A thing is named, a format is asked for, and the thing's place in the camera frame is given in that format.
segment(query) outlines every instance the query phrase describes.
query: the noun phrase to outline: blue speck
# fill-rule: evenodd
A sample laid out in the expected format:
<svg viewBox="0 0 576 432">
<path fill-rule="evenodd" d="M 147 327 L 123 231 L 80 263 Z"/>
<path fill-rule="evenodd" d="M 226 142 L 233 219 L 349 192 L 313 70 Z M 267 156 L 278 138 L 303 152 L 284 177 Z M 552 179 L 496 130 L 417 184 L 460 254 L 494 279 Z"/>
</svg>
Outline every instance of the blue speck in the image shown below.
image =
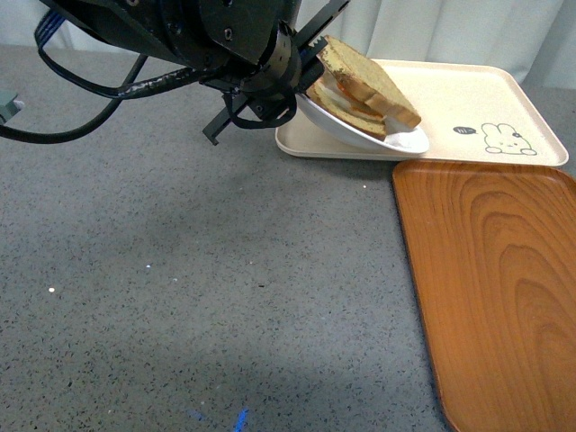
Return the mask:
<svg viewBox="0 0 576 432">
<path fill-rule="evenodd" d="M 198 421 L 202 421 L 204 419 L 202 413 L 195 409 L 187 409 L 186 414 L 190 419 L 197 419 Z"/>
<path fill-rule="evenodd" d="M 244 422 L 246 421 L 246 416 L 248 415 L 248 408 L 244 408 L 240 415 L 238 416 L 238 422 L 236 423 L 236 427 L 234 427 L 234 432 L 242 432 L 242 428 L 244 427 Z"/>
</svg>

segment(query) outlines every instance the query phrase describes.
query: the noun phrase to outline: orange tray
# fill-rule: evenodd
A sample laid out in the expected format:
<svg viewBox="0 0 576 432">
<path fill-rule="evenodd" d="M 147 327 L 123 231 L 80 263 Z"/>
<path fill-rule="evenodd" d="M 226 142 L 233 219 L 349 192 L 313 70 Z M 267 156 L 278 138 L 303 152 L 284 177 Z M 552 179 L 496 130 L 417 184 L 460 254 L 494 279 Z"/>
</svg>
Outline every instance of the orange tray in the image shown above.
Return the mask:
<svg viewBox="0 0 576 432">
<path fill-rule="evenodd" d="M 393 182 L 451 426 L 576 430 L 576 182 L 440 161 L 403 162 Z"/>
</svg>

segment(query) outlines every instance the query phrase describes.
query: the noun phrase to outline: white curtain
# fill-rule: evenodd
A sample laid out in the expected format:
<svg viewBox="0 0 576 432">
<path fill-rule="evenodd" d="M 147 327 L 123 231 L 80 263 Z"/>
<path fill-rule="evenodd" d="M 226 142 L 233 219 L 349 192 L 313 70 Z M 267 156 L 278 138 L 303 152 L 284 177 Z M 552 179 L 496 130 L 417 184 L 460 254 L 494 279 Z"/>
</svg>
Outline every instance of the white curtain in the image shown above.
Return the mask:
<svg viewBox="0 0 576 432">
<path fill-rule="evenodd" d="M 297 27 L 328 0 L 302 0 Z M 0 3 L 0 43 L 32 45 L 38 0 Z M 576 0 L 352 0 L 325 33 L 375 59 L 490 65 L 518 82 L 576 88 Z M 119 50 L 74 26 L 55 46 Z"/>
</svg>

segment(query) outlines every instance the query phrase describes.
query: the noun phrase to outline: white plate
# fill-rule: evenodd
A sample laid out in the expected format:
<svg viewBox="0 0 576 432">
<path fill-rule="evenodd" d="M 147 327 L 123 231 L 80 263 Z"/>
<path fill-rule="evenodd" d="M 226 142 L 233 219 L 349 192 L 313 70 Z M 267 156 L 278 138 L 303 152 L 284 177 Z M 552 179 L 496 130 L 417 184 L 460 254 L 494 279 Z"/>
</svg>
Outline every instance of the white plate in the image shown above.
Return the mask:
<svg viewBox="0 0 576 432">
<path fill-rule="evenodd" d="M 408 129 L 394 119 L 386 119 L 388 136 L 382 141 L 341 121 L 316 105 L 307 96 L 298 94 L 298 107 L 318 127 L 338 140 L 360 149 L 371 150 L 385 147 L 402 153 L 421 154 L 430 148 L 428 137 L 419 126 Z"/>
</svg>

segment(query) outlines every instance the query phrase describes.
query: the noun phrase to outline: table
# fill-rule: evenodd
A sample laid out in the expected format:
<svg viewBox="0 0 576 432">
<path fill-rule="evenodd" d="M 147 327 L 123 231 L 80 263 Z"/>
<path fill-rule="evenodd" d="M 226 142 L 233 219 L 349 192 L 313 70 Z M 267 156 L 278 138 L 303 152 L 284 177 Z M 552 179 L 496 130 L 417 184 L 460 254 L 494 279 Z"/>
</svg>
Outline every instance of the table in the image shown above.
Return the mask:
<svg viewBox="0 0 576 432">
<path fill-rule="evenodd" d="M 134 60 L 53 55 L 107 85 Z M 33 49 L 0 57 L 27 104 L 13 127 L 71 129 L 105 103 Z M 576 150 L 576 91 L 526 93 Z M 448 430 L 395 164 L 298 159 L 273 130 L 213 147 L 222 107 L 193 85 L 76 142 L 0 139 L 0 430 Z"/>
</svg>

